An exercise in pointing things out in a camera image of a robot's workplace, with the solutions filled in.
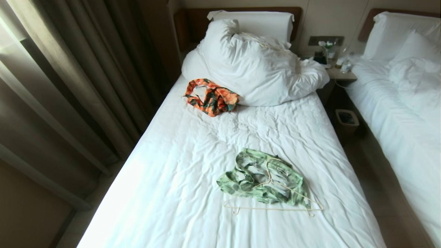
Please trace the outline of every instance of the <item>plastic bottle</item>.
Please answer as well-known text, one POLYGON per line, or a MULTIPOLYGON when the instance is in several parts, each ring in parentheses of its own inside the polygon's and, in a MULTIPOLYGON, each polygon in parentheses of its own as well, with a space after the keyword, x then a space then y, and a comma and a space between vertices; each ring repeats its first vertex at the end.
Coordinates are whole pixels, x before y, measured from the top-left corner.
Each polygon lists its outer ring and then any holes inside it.
POLYGON ((341 51, 340 56, 337 59, 337 62, 335 63, 335 68, 341 69, 341 66, 343 65, 343 62, 345 61, 347 56, 346 54, 347 50, 348 50, 348 45, 344 46, 343 50, 341 51))
POLYGON ((341 66, 341 70, 340 70, 342 73, 348 73, 351 70, 352 62, 353 62, 353 59, 352 59, 353 56, 354 56, 354 53, 351 52, 349 54, 349 56, 347 56, 346 59, 344 60, 343 65, 341 66))

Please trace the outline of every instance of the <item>crumpled bedding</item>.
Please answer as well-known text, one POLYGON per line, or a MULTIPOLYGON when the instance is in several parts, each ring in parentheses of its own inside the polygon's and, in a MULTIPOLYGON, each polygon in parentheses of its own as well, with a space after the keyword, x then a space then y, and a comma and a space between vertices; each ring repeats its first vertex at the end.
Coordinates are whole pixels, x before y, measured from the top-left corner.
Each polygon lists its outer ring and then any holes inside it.
POLYGON ((390 65, 389 79, 402 102, 435 133, 441 130, 441 64, 424 58, 407 58, 390 65))
POLYGON ((182 74, 188 80, 208 78, 241 96, 240 105, 274 106, 322 88, 326 70, 300 60, 277 40, 239 33, 237 20, 211 22, 205 38, 187 54, 182 74))

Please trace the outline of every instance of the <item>green floral shirt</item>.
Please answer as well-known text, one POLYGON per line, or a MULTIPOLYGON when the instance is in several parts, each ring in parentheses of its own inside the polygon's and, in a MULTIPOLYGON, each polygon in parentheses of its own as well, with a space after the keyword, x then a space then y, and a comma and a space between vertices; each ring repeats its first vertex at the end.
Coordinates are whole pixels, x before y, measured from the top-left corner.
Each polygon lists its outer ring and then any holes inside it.
POLYGON ((236 165, 233 170, 222 174, 217 184, 222 192, 233 196, 241 194, 240 196, 244 197, 254 197, 263 203, 283 202, 293 206, 301 204, 310 209, 309 201, 303 197, 308 197, 308 189, 303 176, 295 172, 289 163, 278 156, 258 150, 244 148, 236 156, 236 165), (255 187, 269 181, 267 165, 273 182, 283 184, 292 190, 273 183, 255 187))

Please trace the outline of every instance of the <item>trash bin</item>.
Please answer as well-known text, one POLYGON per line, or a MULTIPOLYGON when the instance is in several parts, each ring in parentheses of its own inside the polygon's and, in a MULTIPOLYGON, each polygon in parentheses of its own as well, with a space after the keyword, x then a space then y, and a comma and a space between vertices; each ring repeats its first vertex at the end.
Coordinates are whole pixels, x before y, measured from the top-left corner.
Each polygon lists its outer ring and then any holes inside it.
POLYGON ((359 125, 358 118, 353 111, 346 109, 335 110, 333 126, 342 147, 354 135, 359 125))

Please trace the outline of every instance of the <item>white bedsheet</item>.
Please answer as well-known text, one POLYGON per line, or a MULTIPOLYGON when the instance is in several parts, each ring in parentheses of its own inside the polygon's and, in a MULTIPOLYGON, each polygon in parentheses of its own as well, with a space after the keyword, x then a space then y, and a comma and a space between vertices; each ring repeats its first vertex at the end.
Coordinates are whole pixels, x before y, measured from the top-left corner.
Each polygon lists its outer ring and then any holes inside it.
POLYGON ((389 160, 408 202, 441 247, 440 133, 410 110, 389 81, 387 62, 360 60, 349 97, 389 160))
POLYGON ((186 86, 181 77, 168 94, 79 248, 385 247, 315 93, 279 106, 239 106, 212 118, 186 103, 186 86), (242 209, 233 215, 223 208, 231 196, 216 179, 234 167, 242 147, 295 165, 325 211, 310 218, 303 211, 242 209))

